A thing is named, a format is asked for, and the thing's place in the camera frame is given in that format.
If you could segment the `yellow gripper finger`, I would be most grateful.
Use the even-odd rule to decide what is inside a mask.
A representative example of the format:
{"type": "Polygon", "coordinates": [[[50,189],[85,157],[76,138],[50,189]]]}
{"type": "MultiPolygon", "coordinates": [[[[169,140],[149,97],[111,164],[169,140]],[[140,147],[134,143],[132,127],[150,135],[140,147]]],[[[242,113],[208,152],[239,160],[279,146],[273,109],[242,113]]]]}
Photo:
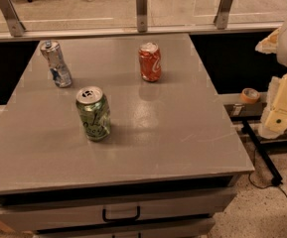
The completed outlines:
{"type": "Polygon", "coordinates": [[[273,76],[268,86],[266,107],[262,112],[258,133],[266,139],[275,139],[287,130],[287,73],[273,76]]]}
{"type": "Polygon", "coordinates": [[[255,50],[263,54],[275,54],[278,47],[278,36],[280,29],[274,30],[270,35],[260,41],[255,50]]]}

